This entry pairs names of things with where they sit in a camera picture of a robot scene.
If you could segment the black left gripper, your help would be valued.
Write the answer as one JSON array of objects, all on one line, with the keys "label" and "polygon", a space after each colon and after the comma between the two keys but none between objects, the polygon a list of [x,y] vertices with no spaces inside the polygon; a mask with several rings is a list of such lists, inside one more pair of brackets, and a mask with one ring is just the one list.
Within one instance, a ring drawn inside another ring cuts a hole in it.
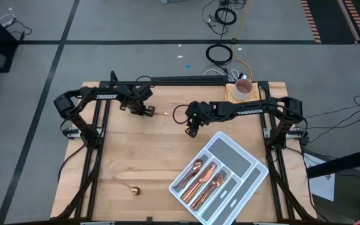
[{"label": "black left gripper", "polygon": [[132,114],[140,116],[146,115],[153,117],[156,108],[154,106],[146,107],[144,101],[153,95],[150,86],[129,86],[130,98],[127,105],[120,105],[120,110],[125,111],[126,108],[130,109]]}]

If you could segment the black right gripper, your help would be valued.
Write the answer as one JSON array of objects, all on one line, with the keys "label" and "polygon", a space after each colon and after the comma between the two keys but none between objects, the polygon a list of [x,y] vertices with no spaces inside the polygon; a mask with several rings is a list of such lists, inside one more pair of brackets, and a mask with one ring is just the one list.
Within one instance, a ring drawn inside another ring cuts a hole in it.
[{"label": "black right gripper", "polygon": [[193,101],[186,109],[187,116],[185,133],[191,138],[198,134],[198,126],[204,126],[213,121],[211,107],[207,102]]}]

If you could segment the white cutlery tray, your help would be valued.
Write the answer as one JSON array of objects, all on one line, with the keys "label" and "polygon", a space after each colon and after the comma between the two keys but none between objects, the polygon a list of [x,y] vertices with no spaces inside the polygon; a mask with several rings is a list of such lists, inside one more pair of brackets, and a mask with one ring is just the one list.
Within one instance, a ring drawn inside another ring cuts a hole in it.
[{"label": "white cutlery tray", "polygon": [[[184,188],[174,188],[202,160],[200,171]],[[193,184],[215,164],[210,177],[191,198]],[[169,185],[170,193],[203,225],[231,225],[268,175],[268,168],[223,132],[217,132]]]}]

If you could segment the pink white cup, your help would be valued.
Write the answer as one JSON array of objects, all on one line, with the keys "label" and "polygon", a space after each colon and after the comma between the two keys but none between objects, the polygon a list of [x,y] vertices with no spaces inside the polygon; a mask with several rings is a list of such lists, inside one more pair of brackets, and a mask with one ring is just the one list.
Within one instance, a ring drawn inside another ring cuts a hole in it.
[{"label": "pink white cup", "polygon": [[245,101],[253,90],[253,84],[249,79],[239,79],[232,89],[232,96],[238,101]]}]

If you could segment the beige wooden board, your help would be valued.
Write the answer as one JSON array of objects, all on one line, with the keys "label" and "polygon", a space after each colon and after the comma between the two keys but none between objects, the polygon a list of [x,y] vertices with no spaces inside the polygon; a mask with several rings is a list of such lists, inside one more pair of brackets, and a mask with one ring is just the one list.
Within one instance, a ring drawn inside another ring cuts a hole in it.
[{"label": "beige wooden board", "polygon": [[226,88],[225,94],[224,94],[225,101],[229,101],[231,103],[243,103],[243,102],[258,101],[261,99],[258,84],[256,82],[254,82],[252,84],[252,91],[249,93],[249,96],[247,97],[247,99],[243,100],[243,101],[239,101],[239,100],[233,98],[232,92],[233,92],[234,87],[235,87],[235,84],[231,84],[231,83],[228,83],[225,85],[225,88]]}]

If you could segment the white paper sheet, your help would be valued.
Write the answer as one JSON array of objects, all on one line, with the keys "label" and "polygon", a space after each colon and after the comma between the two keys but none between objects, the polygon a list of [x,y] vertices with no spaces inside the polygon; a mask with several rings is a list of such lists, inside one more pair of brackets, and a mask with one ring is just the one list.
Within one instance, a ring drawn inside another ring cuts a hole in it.
[{"label": "white paper sheet", "polygon": [[[304,154],[304,162],[308,168],[325,163],[324,160],[308,153]],[[335,193],[335,177],[335,174],[327,174],[325,176],[310,178],[309,184],[311,193],[315,196],[333,202]]]}]

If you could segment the black desk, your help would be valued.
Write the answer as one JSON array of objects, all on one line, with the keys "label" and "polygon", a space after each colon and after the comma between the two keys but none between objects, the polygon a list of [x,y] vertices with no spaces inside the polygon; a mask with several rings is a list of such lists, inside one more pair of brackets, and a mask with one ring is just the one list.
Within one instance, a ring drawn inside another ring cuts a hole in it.
[{"label": "black desk", "polygon": [[307,169],[308,178],[316,178],[360,166],[360,151]]}]

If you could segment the black mat orange stripes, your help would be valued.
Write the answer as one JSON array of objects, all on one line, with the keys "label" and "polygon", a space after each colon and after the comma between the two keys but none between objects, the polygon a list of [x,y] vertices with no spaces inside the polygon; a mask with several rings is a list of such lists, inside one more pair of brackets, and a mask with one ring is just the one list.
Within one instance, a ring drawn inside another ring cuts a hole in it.
[{"label": "black mat orange stripes", "polygon": [[360,43],[360,0],[300,0],[316,43]]}]

